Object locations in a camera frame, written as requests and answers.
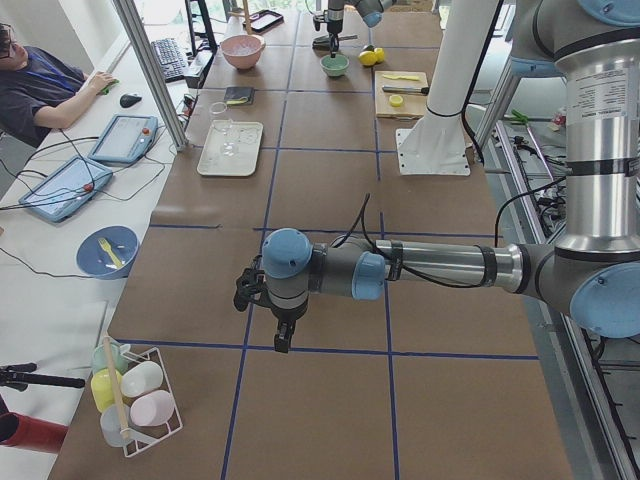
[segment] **gray floor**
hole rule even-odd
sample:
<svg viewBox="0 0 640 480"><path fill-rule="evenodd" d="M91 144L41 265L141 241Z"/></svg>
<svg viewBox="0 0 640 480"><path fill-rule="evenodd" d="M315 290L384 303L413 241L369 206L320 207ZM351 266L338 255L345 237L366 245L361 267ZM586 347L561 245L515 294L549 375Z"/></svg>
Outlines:
<svg viewBox="0 0 640 480"><path fill-rule="evenodd" d="M2 133L0 136L0 160L6 166L1 168L0 166L0 198L4 197L7 190L14 181L12 174L16 174L24 168L24 164L29 158L35 148L23 143L15 138Z"/></svg>

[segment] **white tray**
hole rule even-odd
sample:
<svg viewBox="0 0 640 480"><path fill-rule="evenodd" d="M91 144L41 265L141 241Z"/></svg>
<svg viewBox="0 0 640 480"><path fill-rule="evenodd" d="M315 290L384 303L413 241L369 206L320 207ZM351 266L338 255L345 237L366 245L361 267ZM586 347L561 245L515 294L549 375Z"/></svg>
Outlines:
<svg viewBox="0 0 640 480"><path fill-rule="evenodd" d="M211 123L197 171L204 176L248 177L256 171L264 127L260 122L233 122L227 135L238 146L238 152L225 156L220 154L225 135L215 128L222 122L215 120Z"/></svg>

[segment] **metal pole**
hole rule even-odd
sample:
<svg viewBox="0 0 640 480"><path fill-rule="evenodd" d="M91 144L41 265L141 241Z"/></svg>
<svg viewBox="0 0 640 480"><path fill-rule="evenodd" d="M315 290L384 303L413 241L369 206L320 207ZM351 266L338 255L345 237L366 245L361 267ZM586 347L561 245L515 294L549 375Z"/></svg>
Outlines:
<svg viewBox="0 0 640 480"><path fill-rule="evenodd" d="M460 114L500 5L500 0L451 2L426 112L412 129L396 130L401 175L471 173Z"/></svg>
<svg viewBox="0 0 640 480"><path fill-rule="evenodd" d="M132 0L113 0L113 5L129 36L129 40L131 40L131 45L140 62L142 73L147 79L151 94L158 105L167 131L173 139L173 144L177 151L183 150L187 145L187 137L176 115L173 102L164 82L164 75L160 71L160 66L144 31L138 10Z"/></svg>
<svg viewBox="0 0 640 480"><path fill-rule="evenodd" d="M478 125L476 141L478 145L480 145L480 148L484 148L489 135L491 135L491 131L495 128L496 122L504 116L507 108L509 108L511 99L516 93L519 84L520 78L513 75L511 62L507 59L500 78L498 79L498 84L491 95L489 106Z"/></svg>

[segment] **blue plate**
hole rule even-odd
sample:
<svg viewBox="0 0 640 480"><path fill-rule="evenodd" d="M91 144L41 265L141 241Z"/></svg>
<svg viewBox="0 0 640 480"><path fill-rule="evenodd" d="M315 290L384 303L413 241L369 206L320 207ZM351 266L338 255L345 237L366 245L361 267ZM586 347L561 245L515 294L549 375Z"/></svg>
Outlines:
<svg viewBox="0 0 640 480"><path fill-rule="evenodd" d="M120 268L100 246L100 238L106 239L111 245L111 251L122 262ZM129 275L139 247L138 237L133 230L122 226L106 227L92 233L82 242L76 254L76 263L83 272L94 278L123 278Z"/></svg>

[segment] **red object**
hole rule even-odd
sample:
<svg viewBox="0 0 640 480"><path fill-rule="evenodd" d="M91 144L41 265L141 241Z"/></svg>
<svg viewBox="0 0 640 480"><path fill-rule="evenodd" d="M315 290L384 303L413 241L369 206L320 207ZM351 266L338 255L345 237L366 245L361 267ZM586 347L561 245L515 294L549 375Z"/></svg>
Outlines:
<svg viewBox="0 0 640 480"><path fill-rule="evenodd" d="M67 429L58 423L9 412L0 415L0 445L58 453Z"/></svg>

